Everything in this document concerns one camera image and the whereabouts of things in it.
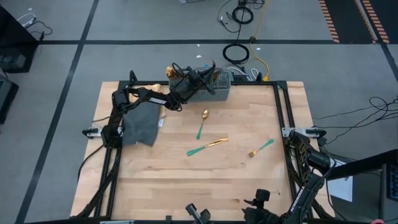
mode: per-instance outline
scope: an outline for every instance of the green handle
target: green handle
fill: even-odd
[[[202,146],[202,147],[199,147],[199,148],[197,148],[197,149],[188,151],[188,152],[187,152],[187,156],[192,156],[192,155],[194,155],[195,153],[201,151],[202,149],[205,149],[205,146]]]
[[[203,127],[203,122],[201,123],[201,125],[200,125],[200,129],[199,129],[199,132],[198,132],[198,135],[197,135],[197,140],[199,140],[200,139],[200,135],[201,135],[201,129],[202,129],[202,127]]]
[[[267,141],[267,143],[265,143],[265,145],[261,146],[259,148],[259,150],[264,149],[266,146],[269,146],[270,144],[272,144],[274,142],[274,139],[270,139],[269,141]]]

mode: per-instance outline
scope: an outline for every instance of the green-handled fork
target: green-handled fork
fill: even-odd
[[[265,147],[269,146],[269,145],[272,144],[273,142],[274,142],[274,139],[270,139],[269,141],[267,141],[267,143],[265,143],[263,146],[261,146],[258,150],[256,150],[256,151],[251,151],[251,152],[248,154],[249,158],[254,157],[254,156],[257,154],[257,152],[259,152],[261,149],[264,149]]]

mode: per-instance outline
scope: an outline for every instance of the wooden table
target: wooden table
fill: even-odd
[[[104,82],[99,93],[94,119],[109,116],[111,94],[118,82]],[[290,102],[297,127],[311,127],[312,119],[302,82],[288,82]],[[282,106],[283,94],[280,91]],[[196,135],[201,113],[208,109],[200,140]],[[284,109],[285,123],[287,114]],[[107,121],[95,123],[104,126]],[[204,149],[188,157],[186,152],[219,138],[229,142]],[[255,157],[248,153],[269,139],[275,142]],[[86,156],[102,145],[88,141]],[[312,145],[317,148],[316,140]],[[105,150],[84,166],[72,215],[79,213],[97,191]],[[212,220],[243,220],[243,199],[254,198],[258,188],[271,192],[265,207],[280,215],[291,203],[289,181],[272,86],[232,86],[225,102],[189,103],[182,112],[167,111],[163,127],[153,147],[138,144],[123,147],[112,219],[191,220],[185,206],[194,203],[207,208]],[[104,207],[108,193],[104,195]],[[317,200],[334,216],[328,204],[326,187]]]

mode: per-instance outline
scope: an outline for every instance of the gray cloth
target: gray cloth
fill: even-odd
[[[159,130],[160,105],[141,103],[124,115],[123,145],[141,142],[153,146]]]

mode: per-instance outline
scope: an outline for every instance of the wire basket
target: wire basket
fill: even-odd
[[[204,71],[208,68],[193,68],[196,71]],[[224,71],[222,68],[216,68],[216,71],[220,71],[217,79],[213,82],[213,88],[215,94],[209,93],[204,86],[198,90],[188,102],[212,102],[212,101],[226,101],[229,95],[229,89],[231,88],[231,73]],[[169,80],[170,86],[175,85],[179,80]]]

